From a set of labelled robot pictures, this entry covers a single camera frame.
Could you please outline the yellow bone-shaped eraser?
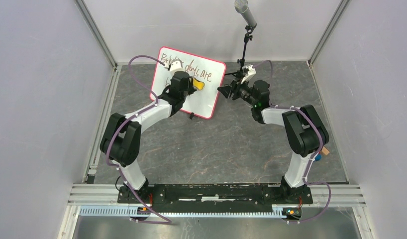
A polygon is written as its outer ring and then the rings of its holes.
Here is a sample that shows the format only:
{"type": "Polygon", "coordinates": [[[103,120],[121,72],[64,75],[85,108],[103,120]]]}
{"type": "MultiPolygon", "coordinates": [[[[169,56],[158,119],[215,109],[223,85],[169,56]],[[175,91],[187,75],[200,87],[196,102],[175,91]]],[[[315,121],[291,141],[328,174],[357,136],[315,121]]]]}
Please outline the yellow bone-shaped eraser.
{"type": "Polygon", "coordinates": [[[197,91],[201,91],[205,87],[205,83],[196,78],[192,79],[192,84],[193,84],[194,89],[197,91]]]}

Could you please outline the pink framed whiteboard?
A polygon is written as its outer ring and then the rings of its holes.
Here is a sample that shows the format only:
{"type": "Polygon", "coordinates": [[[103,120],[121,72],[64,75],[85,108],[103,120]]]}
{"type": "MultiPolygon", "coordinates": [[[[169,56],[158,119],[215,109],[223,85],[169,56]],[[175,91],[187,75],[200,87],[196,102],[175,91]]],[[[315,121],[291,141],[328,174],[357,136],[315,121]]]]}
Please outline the pink framed whiteboard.
{"type": "Polygon", "coordinates": [[[203,119],[211,118],[218,98],[217,88],[221,86],[226,72],[225,63],[218,60],[162,47],[158,55],[159,63],[155,68],[150,98],[155,101],[157,96],[162,94],[163,89],[171,83],[173,75],[164,68],[164,64],[171,63],[175,59],[183,62],[184,72],[205,83],[203,90],[187,96],[179,111],[194,113],[195,116],[203,119]]]}

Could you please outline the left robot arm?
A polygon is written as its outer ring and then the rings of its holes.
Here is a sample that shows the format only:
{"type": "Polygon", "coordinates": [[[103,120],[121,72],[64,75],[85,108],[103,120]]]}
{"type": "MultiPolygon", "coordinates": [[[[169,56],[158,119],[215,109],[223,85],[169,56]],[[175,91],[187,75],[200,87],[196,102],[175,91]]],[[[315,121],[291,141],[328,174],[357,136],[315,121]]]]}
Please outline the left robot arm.
{"type": "Polygon", "coordinates": [[[193,77],[184,71],[173,74],[171,83],[157,96],[155,102],[126,115],[114,113],[104,131],[100,150],[107,165],[120,173],[130,189],[130,197],[137,203],[148,199],[148,180],[141,172],[137,157],[141,135],[149,127],[176,114],[196,88],[193,77]]]}

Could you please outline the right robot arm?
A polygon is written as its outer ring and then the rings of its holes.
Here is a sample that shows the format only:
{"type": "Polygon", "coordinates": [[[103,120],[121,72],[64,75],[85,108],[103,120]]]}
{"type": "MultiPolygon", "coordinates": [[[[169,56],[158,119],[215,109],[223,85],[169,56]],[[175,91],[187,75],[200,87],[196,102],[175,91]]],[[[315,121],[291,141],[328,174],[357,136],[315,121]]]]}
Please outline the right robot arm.
{"type": "Polygon", "coordinates": [[[280,197],[286,203],[293,203],[307,187],[307,176],[314,159],[325,144],[329,134],[313,105],[282,107],[270,102],[270,85],[255,81],[252,87],[233,81],[218,87],[227,99],[242,99],[251,105],[254,120],[260,124],[283,126],[293,151],[287,172],[280,184],[280,197]]]}

